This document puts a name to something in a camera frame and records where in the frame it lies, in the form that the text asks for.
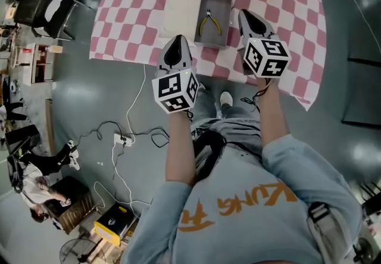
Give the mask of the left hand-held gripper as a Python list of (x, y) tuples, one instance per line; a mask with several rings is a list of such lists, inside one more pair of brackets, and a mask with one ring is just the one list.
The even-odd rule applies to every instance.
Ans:
[(194, 107), (199, 82), (192, 65), (187, 39), (176, 35), (161, 50), (156, 78), (152, 80), (155, 102), (167, 113)]

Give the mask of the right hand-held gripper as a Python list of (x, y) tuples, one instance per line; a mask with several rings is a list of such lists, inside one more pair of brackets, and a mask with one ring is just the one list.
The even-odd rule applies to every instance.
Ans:
[(238, 49), (245, 75), (280, 78), (291, 61), (286, 42), (280, 40), (269, 22), (241, 9), (238, 14), (243, 47)]

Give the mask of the grey cardboard box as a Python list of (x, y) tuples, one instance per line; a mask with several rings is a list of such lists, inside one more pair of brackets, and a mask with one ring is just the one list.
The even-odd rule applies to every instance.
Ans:
[[(221, 27), (221, 36), (218, 35), (217, 28), (210, 19), (207, 20), (204, 26), (202, 36), (199, 35), (199, 27), (206, 15), (207, 9), (211, 10), (211, 15), (218, 21)], [(201, 0), (194, 38), (195, 45), (225, 49), (229, 33), (231, 10), (232, 0)]]

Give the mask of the yellow-handled pliers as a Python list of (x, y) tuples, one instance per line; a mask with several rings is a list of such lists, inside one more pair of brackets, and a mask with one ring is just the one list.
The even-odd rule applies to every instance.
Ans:
[(199, 27), (199, 35), (202, 36), (204, 26), (205, 26), (205, 24), (206, 24), (206, 22), (207, 22), (208, 19), (210, 19), (210, 20), (214, 23), (214, 25), (215, 25), (216, 28), (217, 28), (218, 35), (221, 36), (221, 34), (222, 34), (222, 32), (221, 32), (221, 27), (220, 27), (218, 21), (211, 15), (211, 10), (210, 10), (210, 9), (207, 9), (207, 10), (206, 10), (206, 15), (205, 15), (203, 21), (202, 21), (201, 24), (200, 24), (200, 27)]

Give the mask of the person's right forearm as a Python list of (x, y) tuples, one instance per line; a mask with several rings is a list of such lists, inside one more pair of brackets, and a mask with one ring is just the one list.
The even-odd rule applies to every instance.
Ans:
[(280, 92), (274, 80), (257, 79), (260, 108), (260, 129), (263, 148), (269, 143), (289, 134), (280, 103)]

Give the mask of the person's left forearm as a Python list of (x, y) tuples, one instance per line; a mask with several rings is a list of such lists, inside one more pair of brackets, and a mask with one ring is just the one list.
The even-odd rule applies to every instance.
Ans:
[(194, 186), (196, 177), (195, 154), (187, 114), (169, 115), (169, 143), (165, 164), (165, 179)]

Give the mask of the white box lid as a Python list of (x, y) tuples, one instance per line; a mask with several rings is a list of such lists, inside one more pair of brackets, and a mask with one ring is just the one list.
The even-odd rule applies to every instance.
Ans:
[(163, 24), (158, 38), (166, 44), (176, 35), (183, 35), (194, 47), (201, 0), (166, 0)]

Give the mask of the person's white shoe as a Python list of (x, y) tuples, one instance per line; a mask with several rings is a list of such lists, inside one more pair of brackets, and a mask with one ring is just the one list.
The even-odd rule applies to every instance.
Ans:
[(228, 106), (232, 106), (233, 105), (233, 97), (232, 95), (227, 92), (227, 91), (224, 91), (221, 93), (220, 95), (220, 105), (223, 107), (225, 105), (228, 105)]

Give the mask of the pink checkered tablecloth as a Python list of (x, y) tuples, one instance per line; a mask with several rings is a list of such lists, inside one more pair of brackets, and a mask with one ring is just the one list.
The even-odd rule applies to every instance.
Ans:
[[(101, 0), (90, 41), (90, 58), (155, 65), (163, 47), (159, 33), (166, 0)], [(279, 88), (309, 109), (316, 100), (326, 56), (322, 0), (233, 0), (225, 49), (194, 47), (199, 74), (254, 84), (239, 60), (237, 15), (246, 8), (268, 21), (288, 44), (291, 63)]]

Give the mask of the person's blue jeans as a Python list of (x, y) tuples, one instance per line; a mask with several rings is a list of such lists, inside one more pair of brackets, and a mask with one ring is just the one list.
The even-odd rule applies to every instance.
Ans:
[(216, 107), (216, 99), (204, 86), (198, 89), (192, 109), (192, 139), (197, 139), (205, 131), (216, 131), (227, 141), (254, 142), (261, 136), (260, 122), (242, 107), (228, 105)]

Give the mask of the white power strip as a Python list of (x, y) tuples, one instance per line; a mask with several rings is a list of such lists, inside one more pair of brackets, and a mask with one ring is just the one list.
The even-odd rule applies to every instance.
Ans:
[(131, 147), (132, 144), (134, 143), (134, 141), (128, 136), (124, 136), (124, 135), (120, 135), (119, 133), (115, 133), (114, 134), (114, 143), (115, 144), (121, 144), (122, 146)]

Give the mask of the small wooden shelf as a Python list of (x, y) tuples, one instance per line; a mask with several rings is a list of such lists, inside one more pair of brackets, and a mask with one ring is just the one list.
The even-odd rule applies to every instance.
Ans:
[(33, 60), (30, 63), (30, 83), (45, 83), (53, 81), (55, 54), (49, 46), (34, 44)]

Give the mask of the black office chair white cloth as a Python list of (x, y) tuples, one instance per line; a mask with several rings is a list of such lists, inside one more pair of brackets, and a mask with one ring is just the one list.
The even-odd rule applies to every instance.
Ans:
[(36, 38), (71, 41), (65, 27), (74, 7), (73, 0), (20, 0), (14, 22), (30, 27)]

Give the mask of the wooden crate black top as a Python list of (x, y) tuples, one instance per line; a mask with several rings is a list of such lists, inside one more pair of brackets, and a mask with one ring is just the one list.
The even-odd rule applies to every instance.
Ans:
[(49, 200), (45, 207), (68, 235), (95, 208), (90, 189), (77, 179), (66, 176), (53, 184), (52, 189), (71, 200), (67, 207), (57, 200)]

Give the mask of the yellow black toolbox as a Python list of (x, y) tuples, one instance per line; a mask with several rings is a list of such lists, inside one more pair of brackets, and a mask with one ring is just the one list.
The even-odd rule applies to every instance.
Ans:
[(122, 238), (136, 220), (129, 209), (115, 203), (94, 222), (95, 232), (104, 240), (119, 247)]

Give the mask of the light blue sweatshirt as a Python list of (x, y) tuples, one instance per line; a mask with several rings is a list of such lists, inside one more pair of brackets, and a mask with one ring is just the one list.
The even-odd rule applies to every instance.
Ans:
[(342, 175), (291, 135), (263, 149), (262, 162), (225, 148), (194, 186), (166, 182), (142, 215), (123, 264), (323, 264), (308, 228), (315, 202), (336, 209), (351, 240), (361, 207)]

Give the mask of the black floor fan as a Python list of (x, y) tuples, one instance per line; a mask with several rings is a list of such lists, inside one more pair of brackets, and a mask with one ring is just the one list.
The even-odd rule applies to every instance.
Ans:
[(94, 242), (76, 238), (66, 242), (60, 250), (60, 264), (107, 264), (101, 247), (102, 239)]

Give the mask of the black frame table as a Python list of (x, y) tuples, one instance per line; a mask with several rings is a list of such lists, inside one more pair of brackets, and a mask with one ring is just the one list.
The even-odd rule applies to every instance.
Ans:
[(381, 131), (381, 61), (348, 58), (348, 87), (341, 123)]

